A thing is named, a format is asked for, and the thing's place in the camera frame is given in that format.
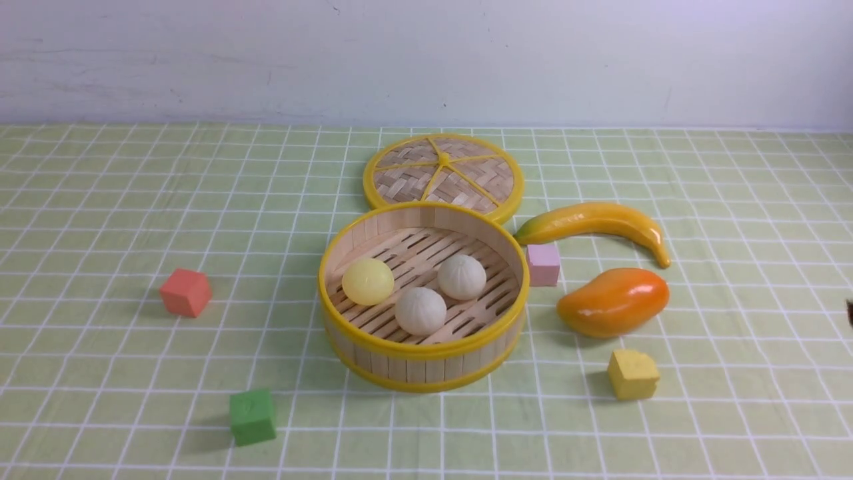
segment red block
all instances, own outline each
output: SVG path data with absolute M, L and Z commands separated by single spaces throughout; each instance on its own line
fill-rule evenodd
M 160 287 L 160 297 L 170 313 L 196 318 L 213 293 L 204 273 L 178 268 Z

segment orange mango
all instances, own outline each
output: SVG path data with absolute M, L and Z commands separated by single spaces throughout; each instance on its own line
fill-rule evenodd
M 557 301 L 557 314 L 572 330 L 593 338 L 619 337 L 662 312 L 670 287 L 642 268 L 613 268 Z

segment yellow rim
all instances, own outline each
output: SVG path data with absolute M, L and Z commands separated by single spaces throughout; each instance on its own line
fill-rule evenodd
M 515 350 L 515 345 L 519 342 L 519 337 L 521 337 L 522 330 L 523 328 L 519 329 L 519 332 L 515 335 L 515 337 L 513 337 L 513 341 L 507 346 L 507 349 L 501 354 L 501 356 L 497 357 L 497 359 L 495 359 L 495 361 L 491 362 L 489 365 L 477 370 L 474 373 L 468 373 L 464 377 L 459 377 L 447 382 L 437 383 L 397 382 L 388 378 L 380 377 L 356 365 L 355 362 L 347 359 L 340 352 L 340 350 L 338 350 L 337 345 L 332 342 L 330 344 L 332 346 L 332 351 L 334 351 L 334 354 L 338 355 L 338 359 L 341 363 L 344 364 L 344 366 L 346 366 L 347 368 L 355 372 L 359 377 L 364 378 L 370 383 L 375 383 L 376 385 L 379 385 L 384 389 L 397 390 L 412 394 L 431 394 L 464 387 L 465 385 L 474 383 L 477 380 L 480 380 L 481 378 L 495 371 L 497 367 L 501 366 L 501 364 L 507 359 L 507 357 L 512 354 L 513 350 Z
M 411 142 L 417 142 L 420 140 L 427 140 L 432 145 L 432 148 L 435 149 L 437 155 L 442 153 L 440 151 L 440 149 L 438 148 L 438 146 L 435 144 L 435 142 L 432 140 L 433 138 L 457 138 L 460 140 L 466 140 L 468 142 L 475 143 L 477 145 L 480 145 L 481 147 L 484 147 L 484 148 L 487 148 L 487 149 L 494 151 L 495 155 L 476 155 L 476 156 L 467 156 L 467 157 L 462 157 L 462 158 L 455 158 L 455 159 L 451 159 L 451 160 L 447 161 L 446 165 L 443 162 L 436 160 L 436 161 L 419 161 L 416 163 L 404 163 L 401 165 L 393 165 L 393 166 L 389 166 L 389 167 L 377 167 L 376 166 L 376 164 L 379 163 L 379 161 L 382 160 L 385 157 L 385 155 L 388 155 L 388 152 L 390 152 L 391 150 L 393 150 L 393 149 L 395 149 L 401 145 L 411 143 Z M 467 175 L 460 172 L 459 169 L 454 166 L 455 163 L 459 163 L 460 161 L 480 160 L 480 159 L 484 159 L 484 158 L 495 158 L 495 157 L 502 158 L 503 161 L 505 161 L 507 163 L 507 165 L 509 165 L 509 169 L 513 173 L 513 191 L 510 192 L 509 197 L 507 198 L 507 200 L 504 203 L 498 202 L 494 197 L 492 197 L 492 195 L 489 192 L 485 191 L 483 189 L 483 187 L 481 187 L 479 184 L 477 184 L 476 182 L 469 179 L 467 177 Z M 370 204 L 370 207 L 371 208 L 383 208 L 383 207 L 386 207 L 388 205 L 391 205 L 390 203 L 386 202 L 385 199 L 382 198 L 382 195 L 380 195 L 379 191 L 376 190 L 376 185 L 374 184 L 374 173 L 381 172 L 384 170 L 392 170 L 395 168 L 428 167 L 428 166 L 433 166 L 433 165 L 437 166 L 437 168 L 435 169 L 435 173 L 432 174 L 432 178 L 430 179 L 429 184 L 427 184 L 426 188 L 424 189 L 424 196 L 426 196 L 427 192 L 429 191 L 430 187 L 432 186 L 432 183 L 438 177 L 438 172 L 440 172 L 443 168 L 447 168 L 450 171 L 452 171 L 455 174 L 462 177 L 462 179 L 466 180 L 480 194 L 482 194 L 483 196 L 485 196 L 489 200 L 492 200 L 492 202 L 495 203 L 495 205 L 496 205 L 495 209 L 492 210 L 491 212 L 487 213 L 485 215 L 485 218 L 497 222 L 498 225 L 503 225 L 503 224 L 507 223 L 509 221 L 509 219 L 511 219 L 513 217 L 513 215 L 515 214 L 515 212 L 519 209 L 519 206 L 521 205 L 521 197 L 524 195 L 524 189 L 525 189 L 524 175 L 522 174 L 521 168 L 519 167 L 518 163 L 515 162 L 515 159 L 509 153 L 507 153 L 503 149 L 495 146 L 492 143 L 486 142 L 485 140 L 481 140 L 481 139 L 476 138 L 476 137 L 470 137 L 468 135 L 458 135 L 455 133 L 431 133 L 429 135 L 420 135 L 418 137 L 406 138 L 406 139 L 401 140 L 399 142 L 388 145 L 381 152 L 374 155 L 373 158 L 370 159 L 370 161 L 368 161 L 367 166 L 364 168 L 364 177 L 362 180 L 362 185 L 364 188 L 364 196 L 365 196 L 365 198 L 367 198 L 367 201 Z
M 353 226 L 384 212 L 399 210 L 401 208 L 419 207 L 447 208 L 449 210 L 456 210 L 457 212 L 472 215 L 473 217 L 483 220 L 484 222 L 490 224 L 495 229 L 497 229 L 500 234 L 503 235 L 503 237 L 508 242 L 510 242 L 510 244 L 513 246 L 513 252 L 515 252 L 515 254 L 519 257 L 522 272 L 524 274 L 521 279 L 521 288 L 519 291 L 519 295 L 515 299 L 515 302 L 506 312 L 504 312 L 503 316 L 501 316 L 501 318 L 499 318 L 497 322 L 490 325 L 488 328 L 484 328 L 483 330 L 478 331 L 470 337 L 465 337 L 460 340 L 454 340 L 453 342 L 437 343 L 433 345 L 411 345 L 406 343 L 391 342 L 385 340 L 384 338 L 374 337 L 369 333 L 365 333 L 364 331 L 359 330 L 358 328 L 352 326 L 350 322 L 346 321 L 344 316 L 341 315 L 340 312 L 338 312 L 338 309 L 334 307 L 332 299 L 329 298 L 328 292 L 326 291 L 326 265 L 328 262 L 328 252 L 330 252 L 334 249 L 335 246 L 337 246 L 340 239 L 349 230 L 351 230 Z M 477 212 L 474 212 L 467 208 L 451 205 L 448 203 L 418 202 L 415 204 L 412 202 L 404 202 L 371 210 L 370 212 L 367 212 L 366 214 L 362 215 L 361 217 L 344 227 L 341 231 L 339 231 L 338 234 L 335 235 L 335 237 L 332 239 L 332 242 L 329 243 L 328 247 L 326 248 L 326 252 L 323 253 L 322 259 L 320 260 L 320 271 L 317 274 L 317 288 L 320 293 L 323 309 L 326 311 L 326 315 L 330 318 L 330 321 L 337 325 L 340 331 L 354 343 L 366 348 L 367 350 L 382 353 L 391 357 L 405 357 L 407 360 L 436 360 L 443 359 L 447 356 L 472 352 L 478 348 L 483 347 L 487 343 L 492 342 L 500 335 L 502 335 L 509 328 L 509 326 L 519 317 L 519 315 L 522 314 L 522 310 L 525 307 L 525 303 L 527 302 L 527 295 L 530 290 L 530 271 L 527 268 L 525 255 L 524 252 L 521 250 L 519 244 L 515 241 L 513 236 L 509 234 L 508 231 L 504 230 L 503 227 L 498 225 L 494 220 L 490 220 L 484 215 L 478 214 Z

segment foam cube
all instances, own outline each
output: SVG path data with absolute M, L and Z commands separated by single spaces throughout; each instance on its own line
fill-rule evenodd
M 160 287 L 165 309 L 175 315 L 196 318 L 213 297 L 207 276 L 178 268 Z
M 231 434 L 238 447 L 276 438 L 276 408 L 268 389 L 232 395 L 229 412 Z
M 525 253 L 531 272 L 531 287 L 553 287 L 560 280 L 560 252 L 556 243 L 527 245 Z
M 651 398 L 660 380 L 652 357 L 629 349 L 613 350 L 607 376 L 618 400 Z

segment woven bamboo lid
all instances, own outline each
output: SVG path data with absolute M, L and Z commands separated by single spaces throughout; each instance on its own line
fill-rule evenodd
M 364 169 L 372 208 L 401 202 L 447 202 L 498 224 L 521 204 L 524 178 L 513 157 L 479 138 L 435 133 L 406 138 L 374 155 Z

